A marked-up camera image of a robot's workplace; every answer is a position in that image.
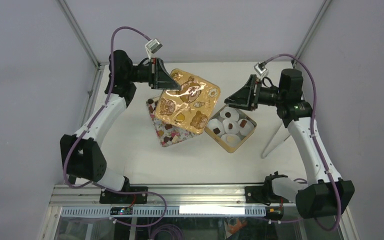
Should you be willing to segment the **silver square tin lid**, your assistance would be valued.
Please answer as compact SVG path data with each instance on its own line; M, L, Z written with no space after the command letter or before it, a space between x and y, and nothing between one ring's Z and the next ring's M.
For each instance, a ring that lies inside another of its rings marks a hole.
M220 87L179 68L173 69L170 76L180 89L162 92L155 116L166 124L201 134L221 95Z

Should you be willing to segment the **gold square tin box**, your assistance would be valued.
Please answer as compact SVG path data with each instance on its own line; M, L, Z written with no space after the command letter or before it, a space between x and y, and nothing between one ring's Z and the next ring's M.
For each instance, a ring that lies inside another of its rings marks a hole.
M232 154L256 128L257 123L242 110L225 105L210 118L204 131L225 151Z

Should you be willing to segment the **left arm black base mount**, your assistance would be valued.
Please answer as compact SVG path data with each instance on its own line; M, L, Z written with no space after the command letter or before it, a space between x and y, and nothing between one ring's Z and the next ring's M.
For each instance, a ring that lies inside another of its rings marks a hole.
M104 190L100 194L99 203L117 205L146 204L148 202L148 190L147 186L130 186L129 191L134 194L120 194Z

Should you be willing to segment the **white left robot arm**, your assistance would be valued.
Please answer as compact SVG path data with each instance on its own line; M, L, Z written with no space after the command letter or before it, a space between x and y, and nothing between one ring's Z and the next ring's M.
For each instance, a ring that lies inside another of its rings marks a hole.
M134 64L124 50L115 50L109 56L109 80L104 90L105 99L89 119L72 135L60 139L60 152L65 183L75 189L69 177L85 179L111 191L118 203L125 203L131 190L125 186L127 178L111 170L101 150L102 143L115 120L131 104L137 83L154 90L180 90L181 86L167 72L159 57L143 59Z

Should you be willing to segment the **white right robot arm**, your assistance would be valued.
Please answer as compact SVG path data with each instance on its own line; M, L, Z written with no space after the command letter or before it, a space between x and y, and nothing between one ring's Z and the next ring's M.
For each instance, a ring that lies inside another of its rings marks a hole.
M246 111L254 111L259 105L276 107L277 116L298 148L307 183L298 183L284 174L271 174L264 180L263 202L289 200L295 203L303 219L341 216L355 187L351 180L342 178L323 146L312 106L302 98L302 72L283 69L278 86L267 86L265 80L265 77L258 80L255 74L250 75L246 84L224 102L231 108Z

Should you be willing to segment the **white dome chocolate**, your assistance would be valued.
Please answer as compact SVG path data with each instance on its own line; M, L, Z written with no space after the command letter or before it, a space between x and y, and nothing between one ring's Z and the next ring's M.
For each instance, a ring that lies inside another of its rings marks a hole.
M233 143L236 142L236 138L234 136L227 136L226 137L226 142L233 144Z

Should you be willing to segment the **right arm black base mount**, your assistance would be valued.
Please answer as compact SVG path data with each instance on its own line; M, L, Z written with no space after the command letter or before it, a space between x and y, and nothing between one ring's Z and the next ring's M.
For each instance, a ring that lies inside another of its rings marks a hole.
M296 182L287 175L276 171L265 177L264 181L257 185L246 185L244 187L245 202L247 204L283 204L288 201L284 195L294 193Z

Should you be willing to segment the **dark square chocolate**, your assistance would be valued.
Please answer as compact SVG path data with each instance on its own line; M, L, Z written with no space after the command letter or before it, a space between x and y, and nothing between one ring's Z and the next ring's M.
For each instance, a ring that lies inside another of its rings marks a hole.
M214 128L212 131L215 135L219 135L221 133L221 130L218 127Z

